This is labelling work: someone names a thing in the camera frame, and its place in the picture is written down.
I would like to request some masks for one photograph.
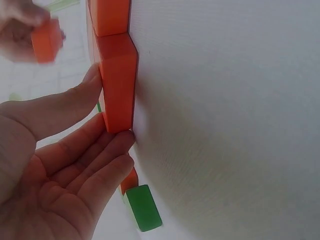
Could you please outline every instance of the floor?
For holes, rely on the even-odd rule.
[[[69,3],[63,8],[62,1]],[[0,103],[8,100],[30,100],[50,94],[64,92],[78,85],[90,67],[86,42],[84,1],[38,0],[44,5],[54,5],[53,16],[57,16],[66,34],[63,49],[54,64],[35,65],[12,63],[0,57]],[[37,147],[54,143],[79,128],[97,113],[95,108],[83,121],[57,135],[40,141]],[[139,240],[133,221],[127,214],[120,193],[117,191],[104,210],[95,230],[93,240]]]

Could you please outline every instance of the orange magnetic tile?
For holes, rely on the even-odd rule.
[[[138,187],[139,179],[135,168],[133,168],[130,174],[121,182],[119,189],[124,195],[128,189]]]
[[[63,45],[59,20],[51,19],[31,33],[32,45],[38,63],[53,62]]]
[[[128,31],[130,0],[90,0],[90,12],[98,37]]]
[[[95,36],[95,39],[100,59],[104,98],[101,109],[106,129],[114,134],[129,130],[134,111],[137,50],[128,33]]]
[[[93,44],[94,44],[94,30],[92,27],[92,21],[91,21],[91,16],[90,16],[90,9],[89,9],[89,5],[90,4],[90,0],[86,1],[86,34],[87,34],[87,39],[88,39],[88,51],[89,51],[89,57],[90,57],[90,61],[91,63],[94,62],[94,48],[93,48]]]

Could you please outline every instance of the hand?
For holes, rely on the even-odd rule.
[[[133,168],[132,132],[107,133],[97,114],[57,143],[38,150],[36,143],[87,116],[101,88],[94,65],[65,93],[0,104],[0,239],[91,239]]]
[[[32,0],[0,0],[0,54],[13,62],[35,62],[31,32],[49,18]]]

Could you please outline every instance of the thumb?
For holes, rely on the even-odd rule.
[[[29,101],[8,101],[0,105],[0,115],[20,123],[39,141],[84,119],[97,104],[101,89],[101,75],[95,64],[80,85]]]
[[[33,2],[14,1],[8,11],[9,17],[29,26],[39,26],[50,18],[50,12]]]

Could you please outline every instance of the stacked blocks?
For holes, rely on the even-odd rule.
[[[132,128],[138,53],[128,33],[130,0],[87,0],[87,37],[91,62],[99,63],[99,103],[106,129]],[[119,190],[137,227],[146,232],[162,225],[148,185],[139,186],[133,168]]]
[[[63,46],[59,20],[51,19],[31,33],[35,58],[38,63],[54,62],[58,51]]]

